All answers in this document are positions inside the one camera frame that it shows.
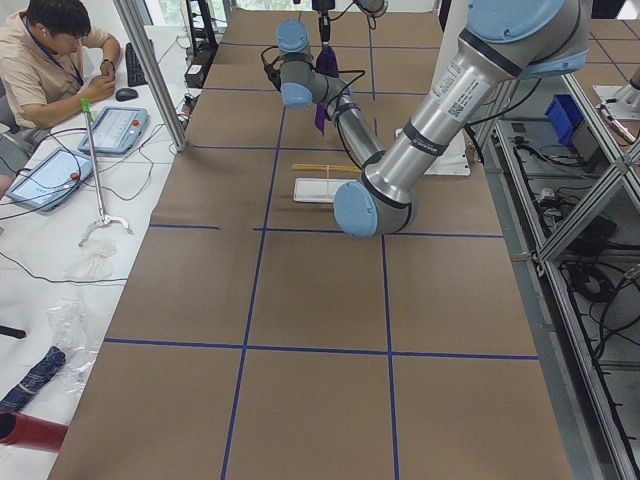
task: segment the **red cylinder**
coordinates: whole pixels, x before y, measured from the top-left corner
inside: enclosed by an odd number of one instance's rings
[[[20,412],[0,413],[0,444],[2,445],[57,452],[66,434],[66,425]]]

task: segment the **blue umbrella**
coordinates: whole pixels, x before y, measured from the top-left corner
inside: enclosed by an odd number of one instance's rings
[[[67,358],[62,350],[51,347],[45,357],[29,370],[22,381],[0,401],[0,413],[19,412],[62,368]]]

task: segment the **table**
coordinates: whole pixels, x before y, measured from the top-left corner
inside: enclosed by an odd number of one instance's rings
[[[317,31],[313,12],[234,12],[51,479],[571,478],[482,168],[425,178],[385,237],[292,201],[292,164],[349,164],[264,77],[292,16]],[[333,32],[389,144],[438,20]]]
[[[154,42],[156,56],[161,59],[160,68],[176,106],[179,106],[185,93],[198,94],[196,90],[187,89],[182,81],[187,64],[180,45],[188,43],[186,38],[178,38],[183,32],[184,29],[180,27],[147,27],[147,33]],[[126,39],[120,41],[124,50]],[[116,79],[118,88],[126,86],[124,61],[118,66]],[[149,224],[151,210],[160,196],[175,155],[168,132],[159,126],[162,124],[162,117],[149,87],[136,87],[136,90],[140,96],[134,101],[120,103],[112,98],[99,102],[92,108],[96,113],[108,105],[146,108],[150,114],[149,124],[136,147],[156,132],[142,153],[136,152],[122,163],[118,163],[118,158],[100,158],[100,164],[105,170],[101,174],[103,186],[112,188],[125,198],[135,195],[147,181],[148,175],[151,175],[148,186],[131,201],[121,200],[112,192],[104,191],[107,211],[112,215],[125,217],[134,231],[133,235],[129,235],[122,226],[115,224],[94,232],[90,237],[93,242],[109,242],[116,248],[117,252],[107,259],[109,269],[112,270],[109,278],[113,279],[126,278],[129,275]],[[84,126],[84,117],[79,115],[53,131],[60,132]],[[84,132],[68,132],[60,133],[56,137],[69,148],[75,149],[83,135]],[[36,166],[57,147],[58,143],[55,140],[47,139],[40,145],[27,166]],[[0,209],[0,217],[23,212],[25,209],[17,206],[4,206]],[[84,229],[98,218],[95,191],[83,186],[51,213],[30,213],[10,220],[0,220],[0,226],[5,229],[4,234],[0,236],[0,251],[19,261],[35,275],[50,279],[72,278],[73,266],[77,262],[88,266],[89,257],[77,245]],[[69,300],[79,302],[83,310],[82,326],[86,335],[87,350],[97,349],[125,283],[85,286],[50,284],[30,278],[18,266],[4,258],[0,258],[0,272],[0,323],[27,331],[27,337],[23,340],[0,336],[0,392],[8,392],[51,346],[56,334],[49,324],[47,310],[52,307],[65,305]],[[87,357],[83,358],[91,358],[92,354],[87,351],[84,353]],[[76,393],[66,393],[69,389],[81,388],[72,377],[71,373],[60,372],[34,397],[24,409],[24,413],[68,424],[81,394],[80,390]],[[55,458],[56,455],[51,453],[0,448],[0,476],[13,480],[44,479],[47,478]]]

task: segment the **window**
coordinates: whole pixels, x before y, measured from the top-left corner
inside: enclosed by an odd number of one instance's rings
[[[185,0],[146,0],[154,25],[184,25],[183,2]],[[223,22],[227,20],[229,0],[208,0],[211,16]],[[311,0],[294,5],[293,0],[236,0],[239,8],[247,10],[311,10]]]

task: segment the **lanyard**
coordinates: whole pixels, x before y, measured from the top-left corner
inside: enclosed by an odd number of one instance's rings
[[[27,32],[29,32],[29,35],[31,35],[31,38],[33,39],[35,44],[38,46],[38,48],[40,50],[42,50],[44,52],[44,54],[47,57],[49,57],[49,60],[51,60],[53,63],[55,63],[64,73],[74,77],[76,79],[76,82],[78,82],[78,84],[82,87],[84,85],[84,80],[82,79],[82,75],[78,71],[78,67],[76,67],[75,63],[73,63],[73,61],[71,61],[71,59],[69,59],[69,61],[71,62],[71,66],[73,67],[73,70],[75,71],[75,75],[72,75],[71,73],[67,72],[67,70],[60,64],[60,62],[58,62],[58,59],[56,57],[54,57],[53,55],[51,55],[51,53],[49,53],[49,50],[47,50],[47,48],[44,45],[42,45],[38,41],[38,39],[36,37],[33,36],[33,33],[31,33],[31,30],[29,30],[29,19],[28,18],[24,19],[24,26],[27,28]]]

